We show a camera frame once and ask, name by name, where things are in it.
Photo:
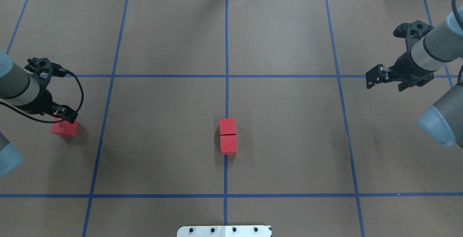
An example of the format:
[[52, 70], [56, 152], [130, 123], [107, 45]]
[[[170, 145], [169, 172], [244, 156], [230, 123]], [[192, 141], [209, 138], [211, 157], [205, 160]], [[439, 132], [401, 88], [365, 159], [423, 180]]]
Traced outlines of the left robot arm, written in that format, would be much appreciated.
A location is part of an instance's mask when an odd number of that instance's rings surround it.
[[[52, 77], [72, 76], [80, 90], [79, 106], [73, 110], [68, 105], [60, 105], [53, 101], [47, 89]], [[4, 52], [0, 54], [0, 98], [1, 105], [14, 112], [39, 123], [47, 120], [35, 118], [35, 115], [50, 115], [54, 118], [49, 123], [51, 132], [64, 137], [74, 137], [79, 123], [78, 112], [83, 105], [83, 87], [78, 77], [59, 64], [47, 58], [28, 59], [27, 65], [21, 68]]]

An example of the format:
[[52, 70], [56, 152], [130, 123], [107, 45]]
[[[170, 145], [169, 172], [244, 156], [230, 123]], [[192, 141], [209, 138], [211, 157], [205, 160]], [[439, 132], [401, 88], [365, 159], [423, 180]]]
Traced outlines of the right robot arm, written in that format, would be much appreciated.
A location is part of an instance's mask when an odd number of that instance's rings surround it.
[[441, 94], [417, 118], [417, 126], [437, 144], [462, 148], [462, 73], [445, 75], [449, 64], [462, 59], [462, 7], [432, 26], [423, 21], [399, 24], [393, 35], [405, 41], [393, 64], [377, 64], [365, 75], [367, 89], [389, 82], [397, 90], [425, 88], [441, 81]]

